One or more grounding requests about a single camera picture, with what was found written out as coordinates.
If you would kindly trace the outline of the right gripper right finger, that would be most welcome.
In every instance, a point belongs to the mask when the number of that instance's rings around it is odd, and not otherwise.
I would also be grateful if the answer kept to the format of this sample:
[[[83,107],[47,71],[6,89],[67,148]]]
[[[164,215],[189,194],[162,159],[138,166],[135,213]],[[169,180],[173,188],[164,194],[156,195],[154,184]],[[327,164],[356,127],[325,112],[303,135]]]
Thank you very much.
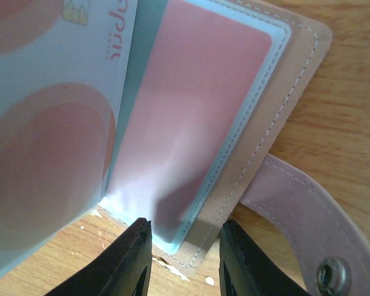
[[[309,294],[281,271],[234,220],[221,228],[219,272],[221,295]]]

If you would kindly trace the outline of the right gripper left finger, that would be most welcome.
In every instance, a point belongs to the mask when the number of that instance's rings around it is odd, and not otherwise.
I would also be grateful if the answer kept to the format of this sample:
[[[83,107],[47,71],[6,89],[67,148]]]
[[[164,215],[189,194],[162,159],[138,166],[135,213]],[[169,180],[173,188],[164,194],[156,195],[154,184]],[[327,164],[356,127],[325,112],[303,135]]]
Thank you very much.
[[[147,295],[151,267],[151,222],[138,218],[96,259],[47,294]]]

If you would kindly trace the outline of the pink leather card holder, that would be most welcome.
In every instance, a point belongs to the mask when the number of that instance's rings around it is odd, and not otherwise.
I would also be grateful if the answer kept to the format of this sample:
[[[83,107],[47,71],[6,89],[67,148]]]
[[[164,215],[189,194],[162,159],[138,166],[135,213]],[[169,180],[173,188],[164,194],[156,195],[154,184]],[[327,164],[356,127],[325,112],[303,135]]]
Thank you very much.
[[[282,30],[200,187],[200,200],[174,245],[152,229],[157,255],[194,273],[221,228],[236,221],[269,259],[308,295],[370,295],[370,243],[332,196],[304,172],[269,154],[323,61],[332,32],[323,23],[264,1],[209,1],[260,17]],[[122,226],[107,192],[137,91],[168,1],[139,1],[109,180],[99,207]]]

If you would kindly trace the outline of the red and white card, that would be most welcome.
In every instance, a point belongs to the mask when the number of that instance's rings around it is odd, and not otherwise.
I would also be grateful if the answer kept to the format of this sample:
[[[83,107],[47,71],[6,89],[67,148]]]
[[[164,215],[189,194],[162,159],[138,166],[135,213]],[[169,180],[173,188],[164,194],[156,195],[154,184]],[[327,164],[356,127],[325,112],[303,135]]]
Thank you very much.
[[[101,200],[136,1],[0,1],[0,278]]]
[[[168,1],[107,192],[174,245],[282,30],[209,1]]]

